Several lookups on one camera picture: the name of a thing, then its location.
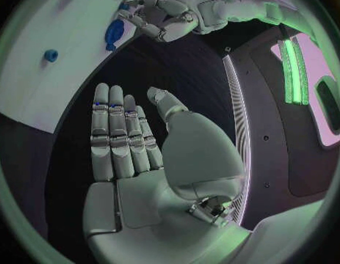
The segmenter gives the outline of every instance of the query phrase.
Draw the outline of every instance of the blue object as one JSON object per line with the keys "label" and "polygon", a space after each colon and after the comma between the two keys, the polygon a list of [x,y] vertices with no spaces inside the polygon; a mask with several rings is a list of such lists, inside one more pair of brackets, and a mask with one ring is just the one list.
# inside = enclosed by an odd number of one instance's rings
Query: blue object
{"label": "blue object", "polygon": [[128,4],[125,4],[125,3],[121,3],[120,6],[119,6],[119,9],[120,10],[129,10],[130,6]]}
{"label": "blue object", "polygon": [[107,43],[106,50],[114,51],[116,49],[114,43],[121,39],[124,33],[124,22],[120,19],[115,19],[107,28],[105,33],[105,41]]}
{"label": "blue object", "polygon": [[54,62],[55,60],[57,60],[58,57],[58,52],[56,50],[47,50],[45,52],[45,54],[43,55],[43,57],[48,60],[49,62]]}

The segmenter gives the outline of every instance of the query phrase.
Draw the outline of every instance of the dark background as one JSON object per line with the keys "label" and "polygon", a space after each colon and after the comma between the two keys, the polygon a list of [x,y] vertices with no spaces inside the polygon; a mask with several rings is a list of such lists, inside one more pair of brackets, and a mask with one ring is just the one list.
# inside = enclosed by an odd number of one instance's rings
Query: dark background
{"label": "dark background", "polygon": [[[335,0],[330,5],[340,8]],[[0,0],[0,27],[19,0]],[[332,12],[339,20],[338,11]],[[93,258],[84,243],[81,230],[81,209],[84,195],[93,181],[88,136],[90,132],[90,104],[93,89],[100,82],[119,84],[125,94],[133,94],[146,111],[154,135],[161,145],[165,136],[164,125],[155,108],[146,99],[146,89],[152,85],[167,89],[188,105],[191,110],[203,113],[216,122],[233,140],[234,123],[230,110],[230,95],[221,57],[224,48],[236,48],[268,26],[259,22],[234,24],[207,36],[189,35],[169,44],[155,44],[141,37],[110,59],[82,90],[53,146],[50,169],[46,180],[46,216],[49,224],[49,242],[77,263],[92,263]],[[310,263],[340,263],[340,222]],[[0,218],[0,258],[19,263],[31,259],[14,240]]]}

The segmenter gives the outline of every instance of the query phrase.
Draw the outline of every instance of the white robotic arm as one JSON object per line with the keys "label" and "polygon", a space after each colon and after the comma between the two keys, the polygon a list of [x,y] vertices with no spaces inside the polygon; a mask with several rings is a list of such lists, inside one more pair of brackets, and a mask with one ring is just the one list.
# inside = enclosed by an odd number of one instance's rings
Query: white robotic arm
{"label": "white robotic arm", "polygon": [[189,32],[207,34],[225,27],[228,22],[259,19],[281,23],[306,33],[315,41],[314,33],[305,18],[296,10],[275,0],[125,0],[130,6],[157,7],[173,18],[162,25],[151,25],[144,15],[120,10],[119,15],[157,41],[170,42]]}

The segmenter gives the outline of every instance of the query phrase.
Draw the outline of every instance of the green led strip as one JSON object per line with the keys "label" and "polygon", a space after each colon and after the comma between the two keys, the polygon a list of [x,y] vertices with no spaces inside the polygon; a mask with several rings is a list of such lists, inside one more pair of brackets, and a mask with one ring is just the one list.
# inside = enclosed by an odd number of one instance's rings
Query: green led strip
{"label": "green led strip", "polygon": [[301,48],[294,38],[278,41],[285,76],[285,102],[309,104],[308,79]]}

